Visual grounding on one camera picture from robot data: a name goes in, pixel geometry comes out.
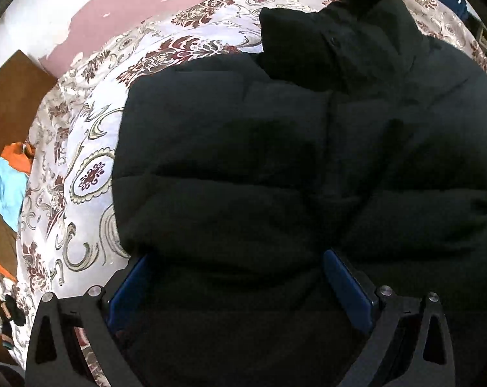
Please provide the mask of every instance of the bed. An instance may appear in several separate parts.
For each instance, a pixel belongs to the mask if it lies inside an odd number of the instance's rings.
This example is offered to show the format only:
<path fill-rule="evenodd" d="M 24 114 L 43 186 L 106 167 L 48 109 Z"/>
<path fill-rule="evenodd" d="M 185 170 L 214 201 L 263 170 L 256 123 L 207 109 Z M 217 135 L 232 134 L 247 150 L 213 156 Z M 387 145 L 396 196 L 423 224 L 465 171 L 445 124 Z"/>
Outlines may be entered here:
<path fill-rule="evenodd" d="M 195 58 L 260 52 L 262 7 L 313 12 L 332 1 L 207 0 L 112 38 L 59 79 L 41 102 L 28 137 L 36 156 L 19 219 L 19 282 L 0 278 L 0 297 L 13 295 L 27 315 L 24 327 L 13 327 L 12 353 L 23 367 L 42 295 L 82 295 L 128 261 L 116 230 L 111 170 L 134 81 Z M 487 74 L 487 58 L 453 12 L 436 0 L 404 2 L 422 33 L 462 50 Z M 216 91 L 216 83 L 206 91 Z M 98 385 L 109 385 L 85 333 L 76 333 Z"/>

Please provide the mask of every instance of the black metal bracket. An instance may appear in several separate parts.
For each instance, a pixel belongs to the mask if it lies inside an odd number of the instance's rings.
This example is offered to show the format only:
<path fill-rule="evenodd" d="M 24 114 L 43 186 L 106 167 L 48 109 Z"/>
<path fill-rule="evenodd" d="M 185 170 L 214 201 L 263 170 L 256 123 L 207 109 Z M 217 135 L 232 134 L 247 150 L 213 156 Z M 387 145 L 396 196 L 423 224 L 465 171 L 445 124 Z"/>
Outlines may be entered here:
<path fill-rule="evenodd" d="M 399 297 L 379 287 L 381 313 L 338 387 L 454 387 L 453 348 L 436 293 Z"/>
<path fill-rule="evenodd" d="M 74 327 L 84 328 L 112 387 L 143 387 L 106 325 L 109 303 L 136 263 L 131 259 L 105 288 L 93 286 L 81 297 L 43 295 L 28 348 L 26 387 L 96 387 Z M 366 289 L 376 318 L 337 387 L 454 387 L 451 337 L 437 294 L 417 299 L 397 296 L 388 286 L 373 291 L 365 275 L 344 263 Z"/>

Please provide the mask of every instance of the screw head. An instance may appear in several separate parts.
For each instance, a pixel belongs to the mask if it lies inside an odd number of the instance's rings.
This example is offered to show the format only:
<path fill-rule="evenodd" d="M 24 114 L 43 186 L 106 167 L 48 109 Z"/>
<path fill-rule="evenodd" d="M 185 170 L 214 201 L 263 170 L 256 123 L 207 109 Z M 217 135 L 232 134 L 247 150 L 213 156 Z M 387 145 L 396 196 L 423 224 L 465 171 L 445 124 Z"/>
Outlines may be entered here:
<path fill-rule="evenodd" d="M 100 293 L 102 292 L 102 287 L 101 286 L 98 286 L 98 285 L 95 285 L 95 286 L 92 286 L 88 291 L 87 293 L 91 296 L 91 297 L 98 297 L 100 295 Z"/>
<path fill-rule="evenodd" d="M 438 302 L 439 301 L 439 296 L 436 293 L 428 293 L 428 299 L 431 302 Z"/>
<path fill-rule="evenodd" d="M 53 298 L 53 293 L 44 293 L 43 296 L 41 297 L 41 300 L 43 302 L 48 302 L 51 301 L 52 298 Z"/>
<path fill-rule="evenodd" d="M 378 291 L 385 297 L 390 297 L 392 295 L 392 288 L 390 288 L 388 285 L 382 285 Z"/>

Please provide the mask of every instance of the light blue cloth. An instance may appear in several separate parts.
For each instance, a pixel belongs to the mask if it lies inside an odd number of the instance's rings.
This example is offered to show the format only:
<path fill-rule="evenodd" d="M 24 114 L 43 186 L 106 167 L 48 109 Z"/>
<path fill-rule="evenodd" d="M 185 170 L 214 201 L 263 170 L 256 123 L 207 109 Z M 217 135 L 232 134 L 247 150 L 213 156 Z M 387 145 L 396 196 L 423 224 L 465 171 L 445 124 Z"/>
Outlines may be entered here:
<path fill-rule="evenodd" d="M 18 231 L 18 220 L 25 198 L 26 174 L 18 172 L 0 157 L 0 215 L 14 230 Z"/>

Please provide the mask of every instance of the black cloth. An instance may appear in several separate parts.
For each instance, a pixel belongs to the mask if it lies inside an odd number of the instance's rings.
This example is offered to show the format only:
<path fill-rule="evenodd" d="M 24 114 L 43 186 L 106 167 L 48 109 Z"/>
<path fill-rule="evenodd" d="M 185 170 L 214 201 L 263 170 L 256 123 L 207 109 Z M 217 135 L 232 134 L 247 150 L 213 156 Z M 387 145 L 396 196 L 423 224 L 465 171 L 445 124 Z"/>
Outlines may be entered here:
<path fill-rule="evenodd" d="M 487 360 L 487 75 L 401 0 L 260 22 L 262 54 L 129 91 L 116 221 L 157 265 L 128 359 L 150 385 L 330 385 L 363 340 L 324 280 L 337 247 L 376 285 L 439 294 L 468 385 Z"/>

